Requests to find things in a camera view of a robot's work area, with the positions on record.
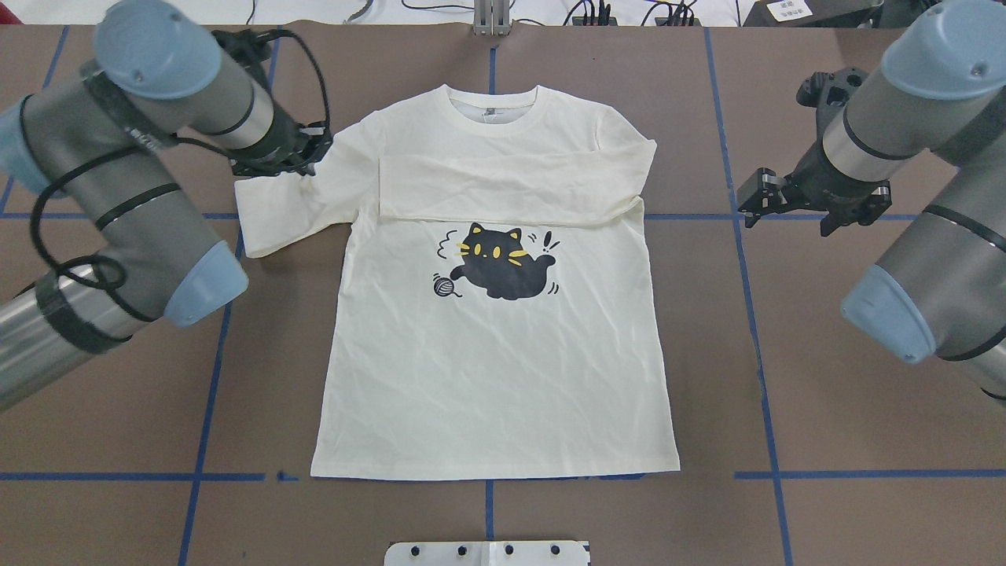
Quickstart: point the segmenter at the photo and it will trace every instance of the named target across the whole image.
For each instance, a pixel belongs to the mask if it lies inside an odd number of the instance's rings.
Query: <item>light blue joint cap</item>
[[[1006,84],[1006,6],[947,0],[933,6],[883,53],[880,68],[898,88],[959,101]]]
[[[918,308],[882,266],[871,264],[849,297],[842,317],[908,364],[937,351],[937,341]]]
[[[220,70],[213,36],[161,0],[123,0],[95,28],[95,58],[120,88],[176,100],[206,87]]]
[[[247,288],[248,275],[237,257],[226,241],[217,241],[182,278],[164,317],[184,329],[234,301]]]
[[[49,186],[49,179],[35,163],[28,149],[28,141],[24,139],[24,129],[21,128],[21,108],[28,97],[0,114],[0,170],[14,177],[25,188],[41,193]],[[62,198],[66,193],[57,190],[53,198]]]

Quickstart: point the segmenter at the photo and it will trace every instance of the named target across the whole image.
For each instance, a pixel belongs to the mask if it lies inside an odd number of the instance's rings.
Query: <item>cartoon cat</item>
[[[520,243],[519,227],[496,231],[472,222],[468,236],[458,246],[465,263],[454,267],[451,278],[467,276],[490,298],[510,302],[540,294],[545,288],[545,271],[555,262],[549,254],[537,258],[528,254]]]

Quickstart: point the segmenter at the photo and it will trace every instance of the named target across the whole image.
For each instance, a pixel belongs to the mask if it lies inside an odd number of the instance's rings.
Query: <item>white label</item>
[[[814,15],[804,0],[783,0],[782,2],[766,4],[765,7],[769,8],[776,21],[790,21]]]

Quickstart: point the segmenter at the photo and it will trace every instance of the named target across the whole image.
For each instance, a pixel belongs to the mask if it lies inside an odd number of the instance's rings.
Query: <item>brown table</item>
[[[812,214],[743,229],[731,188],[786,173],[811,143],[806,75],[875,67],[878,30],[538,28],[299,22],[336,129],[447,82],[541,83],[611,104],[657,152],[644,197],[683,470],[642,480],[456,482],[309,477],[349,228],[262,259],[231,308],[158,323],[0,415],[0,564],[377,565],[393,541],[572,538],[593,563],[975,564],[1006,556],[1006,413],[947,364],[900,364],[842,321],[865,267],[950,178],[924,155],[869,227]],[[89,27],[0,26],[0,108],[91,55]],[[285,41],[276,96],[320,116]],[[166,161],[231,244],[229,169]],[[43,270],[31,195],[0,176],[0,298]],[[43,222],[61,257],[101,236],[71,202]]]

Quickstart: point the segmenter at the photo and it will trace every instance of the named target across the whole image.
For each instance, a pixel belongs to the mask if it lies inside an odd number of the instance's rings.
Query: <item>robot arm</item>
[[[927,11],[866,77],[817,73],[818,140],[794,172],[759,169],[738,190],[751,227],[771,212],[827,211],[821,234],[869,224],[889,177],[924,149],[959,167],[871,265],[843,316],[908,363],[936,354],[1006,405],[1006,6],[948,0]]]
[[[257,56],[268,55],[266,39]],[[312,174],[331,144],[327,120],[321,133],[297,124],[261,77],[161,0],[116,4],[94,43],[78,80],[0,114],[0,168],[42,194],[34,216],[49,195],[69,195],[109,243],[81,260],[49,257],[54,268],[31,293],[0,307],[0,410],[149,323],[187,327],[247,287],[233,252],[155,156],[178,143],[175,132],[206,136],[237,174]]]

